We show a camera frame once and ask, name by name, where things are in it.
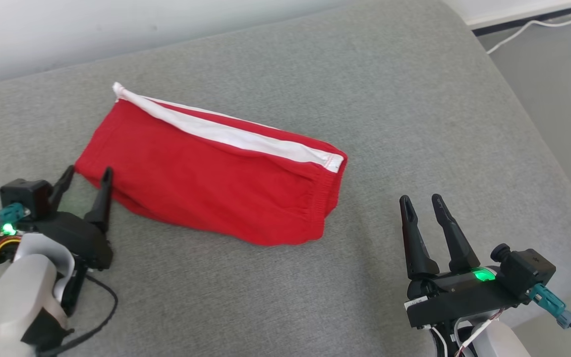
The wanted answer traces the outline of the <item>red shorts with white stripe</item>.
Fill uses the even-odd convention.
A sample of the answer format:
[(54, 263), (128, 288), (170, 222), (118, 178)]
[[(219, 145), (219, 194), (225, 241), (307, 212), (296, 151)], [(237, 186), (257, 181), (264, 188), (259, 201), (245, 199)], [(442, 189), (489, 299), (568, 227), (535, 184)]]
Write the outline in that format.
[(114, 83), (113, 108), (75, 169), (137, 215), (262, 246), (323, 236), (347, 155), (327, 142)]

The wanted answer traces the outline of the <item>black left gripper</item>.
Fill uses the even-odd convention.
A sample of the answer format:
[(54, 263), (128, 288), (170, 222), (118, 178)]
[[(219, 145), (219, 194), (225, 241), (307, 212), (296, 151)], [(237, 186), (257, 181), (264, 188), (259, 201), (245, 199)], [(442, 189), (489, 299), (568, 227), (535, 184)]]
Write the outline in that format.
[(42, 233), (59, 242), (92, 269), (109, 269), (114, 257), (107, 237), (113, 196), (113, 169), (106, 168), (92, 208), (83, 218), (70, 212), (57, 212), (62, 196), (70, 188), (73, 174), (75, 167), (70, 165), (57, 181), (50, 183), (47, 217), (38, 220), (23, 219), (18, 222), (18, 228), (26, 232)]

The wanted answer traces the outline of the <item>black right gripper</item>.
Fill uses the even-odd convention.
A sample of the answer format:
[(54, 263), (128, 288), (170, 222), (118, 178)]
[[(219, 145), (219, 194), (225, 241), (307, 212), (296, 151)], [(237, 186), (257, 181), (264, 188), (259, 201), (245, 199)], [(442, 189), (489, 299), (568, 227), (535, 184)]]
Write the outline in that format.
[(480, 267), (480, 260), (471, 248), (460, 225), (439, 194), (431, 196), (438, 224), (443, 229), (450, 255), (451, 273), (440, 274), (437, 262), (430, 258), (418, 227), (418, 216), (408, 195), (400, 198), (402, 237), (406, 274), (412, 280), (407, 289), (410, 301), (425, 301), (406, 307), (412, 328), (454, 322), (459, 318), (492, 310), (509, 309), (525, 303), (496, 279), (482, 281), (476, 273), (484, 271), (496, 275), (499, 267)]

